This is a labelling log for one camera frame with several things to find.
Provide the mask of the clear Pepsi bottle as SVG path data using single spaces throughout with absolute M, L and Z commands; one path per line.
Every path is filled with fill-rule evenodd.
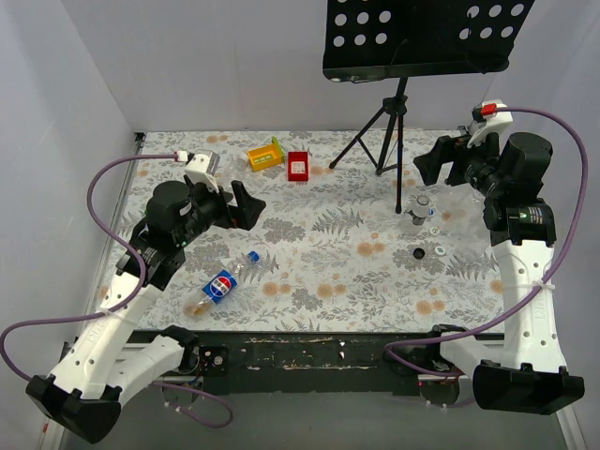
M 204 284 L 200 294 L 189 297 L 183 307 L 184 314 L 191 319 L 200 319 L 225 299 L 256 263 L 248 258 L 248 253 L 229 262 Z

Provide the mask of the blue bottle cap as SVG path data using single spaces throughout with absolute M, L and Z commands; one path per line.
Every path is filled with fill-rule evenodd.
M 260 255 L 256 251 L 250 251 L 247 256 L 253 263 L 260 259 Z

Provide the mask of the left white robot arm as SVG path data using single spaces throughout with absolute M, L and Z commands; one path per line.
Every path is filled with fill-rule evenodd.
M 98 443 L 123 407 L 156 378 L 195 371 L 200 341 L 175 325 L 126 361 L 117 358 L 142 315 L 184 264 L 188 244 L 213 226 L 249 231 L 257 223 L 266 203 L 250 196 L 240 181 L 231 186 L 229 192 L 212 192 L 204 183 L 185 179 L 154 189 L 92 321 L 48 375 L 35 376 L 26 386 L 45 415 L 88 443 Z

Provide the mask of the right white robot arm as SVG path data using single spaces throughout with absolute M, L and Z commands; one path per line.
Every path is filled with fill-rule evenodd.
M 555 325 L 549 271 L 556 241 L 554 214 L 538 194 L 550 164 L 552 145 L 528 132 L 510 135 L 505 145 L 492 132 L 469 146 L 469 137 L 442 136 L 414 164 L 424 183 L 437 182 L 443 164 L 454 187 L 469 184 L 484 197 L 483 220 L 499 265 L 503 308 L 509 310 L 533 289 L 534 299 L 504 322 L 501 349 L 475 337 L 452 339 L 454 326 L 440 325 L 443 339 L 424 349 L 435 372 L 458 368 L 472 381 L 484 410 L 550 415 L 583 397 L 584 381 L 569 374 Z

